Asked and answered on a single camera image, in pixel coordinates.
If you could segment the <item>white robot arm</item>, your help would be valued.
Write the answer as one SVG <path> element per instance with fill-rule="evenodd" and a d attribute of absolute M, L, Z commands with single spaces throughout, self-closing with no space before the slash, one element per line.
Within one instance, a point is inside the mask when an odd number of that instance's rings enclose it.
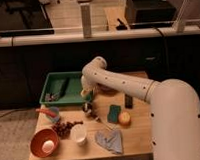
<path fill-rule="evenodd" d="M 200 160 L 200 100 L 192 86 L 180 79 L 159 82 L 113 73 L 106 67 L 101 56 L 83 67 L 84 91 L 102 84 L 148 103 L 154 160 Z"/>

